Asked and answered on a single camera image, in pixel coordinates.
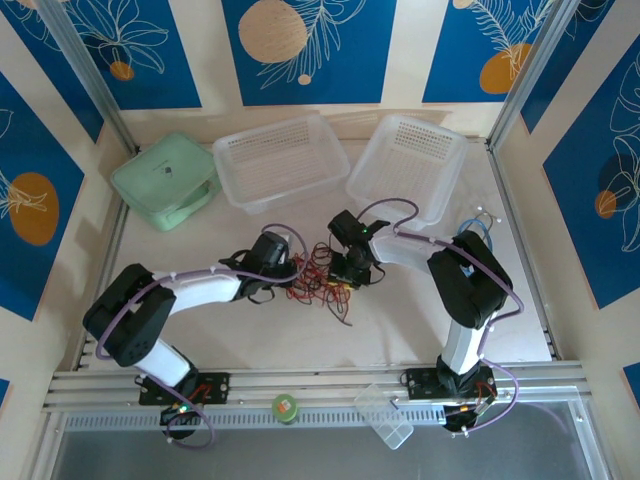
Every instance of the green bottle cap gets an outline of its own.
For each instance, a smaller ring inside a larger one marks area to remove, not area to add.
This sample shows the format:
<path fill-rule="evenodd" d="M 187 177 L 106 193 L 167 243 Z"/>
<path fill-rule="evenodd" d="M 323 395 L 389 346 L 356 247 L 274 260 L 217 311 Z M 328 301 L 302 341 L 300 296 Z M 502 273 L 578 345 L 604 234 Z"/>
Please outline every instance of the green bottle cap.
<path fill-rule="evenodd" d="M 291 395 L 284 393 L 273 400 L 271 411 L 279 422 L 291 423 L 298 415 L 298 403 Z"/>

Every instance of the blue cable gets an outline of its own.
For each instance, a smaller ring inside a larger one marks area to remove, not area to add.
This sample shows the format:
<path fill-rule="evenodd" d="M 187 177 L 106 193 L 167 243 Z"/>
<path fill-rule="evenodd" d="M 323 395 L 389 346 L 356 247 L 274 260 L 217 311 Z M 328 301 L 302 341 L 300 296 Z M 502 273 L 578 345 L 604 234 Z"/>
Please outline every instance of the blue cable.
<path fill-rule="evenodd" d="M 464 232 L 469 226 L 471 226 L 474 223 L 478 225 L 482 230 L 482 232 L 484 233 L 484 237 L 487 242 L 487 247 L 489 248 L 489 251 L 493 252 L 493 240 L 491 240 L 491 235 L 489 235 L 489 229 L 487 228 L 487 226 L 484 224 L 482 220 L 478 220 L 477 218 L 470 218 L 469 220 L 462 222 L 458 227 L 458 235 L 460 235 L 462 232 Z M 462 271 L 467 277 L 471 275 L 471 267 L 463 268 Z"/>

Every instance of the orange circle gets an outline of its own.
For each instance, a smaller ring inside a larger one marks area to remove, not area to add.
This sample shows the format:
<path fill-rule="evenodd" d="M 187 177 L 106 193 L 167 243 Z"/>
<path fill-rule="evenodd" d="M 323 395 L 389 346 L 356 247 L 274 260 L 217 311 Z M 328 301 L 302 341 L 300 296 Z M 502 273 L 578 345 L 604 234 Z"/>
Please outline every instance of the orange circle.
<path fill-rule="evenodd" d="M 122 80 L 123 82 L 128 82 L 133 79 L 134 71 L 131 68 L 131 65 L 128 63 L 121 62 L 120 60 L 116 60 L 109 66 L 109 71 L 111 75 L 113 75 L 118 80 Z"/>
<path fill-rule="evenodd" d="M 519 43 L 509 50 L 496 53 L 482 67 L 480 88 L 487 93 L 501 94 L 511 90 L 516 75 L 529 55 L 531 45 Z"/>
<path fill-rule="evenodd" d="M 596 197 L 596 213 L 602 218 L 611 218 L 616 213 L 616 196 L 609 190 L 603 190 Z"/>
<path fill-rule="evenodd" d="M 18 236 L 36 247 L 49 243 L 60 217 L 58 195 L 49 179 L 39 173 L 23 173 L 11 182 L 9 196 L 15 202 L 9 216 Z"/>

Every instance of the small green object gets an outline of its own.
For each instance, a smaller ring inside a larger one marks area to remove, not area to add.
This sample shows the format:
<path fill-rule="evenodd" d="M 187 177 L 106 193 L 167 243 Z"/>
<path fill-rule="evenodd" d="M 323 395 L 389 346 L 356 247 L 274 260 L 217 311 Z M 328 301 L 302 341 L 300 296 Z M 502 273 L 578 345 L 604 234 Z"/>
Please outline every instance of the small green object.
<path fill-rule="evenodd" d="M 160 231 L 186 220 L 222 188 L 213 155 L 181 133 L 167 135 L 118 168 L 111 183 Z"/>
<path fill-rule="evenodd" d="M 273 400 L 271 411 L 279 422 L 293 423 L 298 416 L 298 402 L 291 395 L 283 393 Z"/>

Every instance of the basket handle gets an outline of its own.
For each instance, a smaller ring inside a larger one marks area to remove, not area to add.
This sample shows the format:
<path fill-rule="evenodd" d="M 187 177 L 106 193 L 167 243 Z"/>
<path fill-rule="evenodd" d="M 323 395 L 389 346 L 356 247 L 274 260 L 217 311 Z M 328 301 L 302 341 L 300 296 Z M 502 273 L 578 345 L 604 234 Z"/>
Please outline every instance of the basket handle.
<path fill-rule="evenodd" d="M 206 205 L 209 200 L 211 200 L 215 195 L 216 189 L 211 181 L 206 181 L 203 186 L 206 187 L 206 189 L 202 190 L 202 194 L 200 196 L 196 197 L 193 200 L 188 199 L 188 201 L 183 203 L 175 212 L 171 213 L 171 216 L 184 215 L 185 217 L 187 217 L 199 208 Z"/>

